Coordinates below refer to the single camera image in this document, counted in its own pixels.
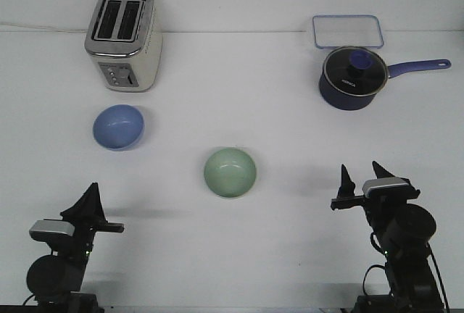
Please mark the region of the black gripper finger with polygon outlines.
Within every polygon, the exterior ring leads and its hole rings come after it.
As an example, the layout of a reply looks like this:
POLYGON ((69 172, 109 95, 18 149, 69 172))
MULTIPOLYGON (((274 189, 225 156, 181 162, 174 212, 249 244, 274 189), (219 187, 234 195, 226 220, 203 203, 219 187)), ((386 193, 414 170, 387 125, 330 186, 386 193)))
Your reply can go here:
POLYGON ((344 164, 341 165, 341 183, 336 195, 337 199, 350 199, 355 197, 355 183, 352 181, 344 164))
POLYGON ((397 179, 396 175, 393 175, 390 173, 388 170, 386 170, 383 166, 381 166, 377 161, 372 161, 372 167, 374 174, 376 176, 376 181, 377 182, 391 182, 395 179, 397 179))
POLYGON ((106 222, 100 199, 99 184, 92 183, 83 195, 68 209, 60 212, 66 221, 90 220, 92 222, 106 222))

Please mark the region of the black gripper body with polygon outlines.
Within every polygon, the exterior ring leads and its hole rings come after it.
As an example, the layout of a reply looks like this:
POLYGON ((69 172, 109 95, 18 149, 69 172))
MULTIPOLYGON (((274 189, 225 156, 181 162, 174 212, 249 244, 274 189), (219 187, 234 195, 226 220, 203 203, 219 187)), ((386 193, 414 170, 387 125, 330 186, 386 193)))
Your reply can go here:
POLYGON ((334 198, 331 200, 330 208, 342 210, 361 206, 374 233, 384 232, 395 212, 406 205, 407 200, 416 199, 421 194, 421 191, 412 186, 408 180, 406 182, 409 183, 407 188, 397 189, 373 199, 366 198, 364 194, 350 199, 334 198))
POLYGON ((122 233, 125 226, 122 223, 108 222, 105 219, 60 220, 67 230, 73 231, 65 239, 65 244, 59 250, 60 255, 89 255, 94 247, 96 233, 122 233))

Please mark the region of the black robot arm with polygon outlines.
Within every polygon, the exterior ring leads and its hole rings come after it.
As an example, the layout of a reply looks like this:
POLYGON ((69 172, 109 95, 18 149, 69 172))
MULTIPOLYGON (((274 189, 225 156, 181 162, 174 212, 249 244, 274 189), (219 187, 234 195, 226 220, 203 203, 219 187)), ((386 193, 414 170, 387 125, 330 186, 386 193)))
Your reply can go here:
POLYGON ((26 284, 39 312, 103 312, 96 295, 81 292, 96 233, 122 233, 124 224, 107 221, 99 185, 92 183, 59 220, 42 219, 29 229, 50 253, 32 263, 26 284))
POLYGON ((409 179, 393 175, 373 162, 375 178, 355 194, 355 183, 346 167, 332 210, 363 208, 372 229, 370 242, 382 254, 389 292, 364 293, 357 297, 353 312, 448 312, 450 310, 436 258, 429 241, 436 221, 412 201, 420 191, 409 179))

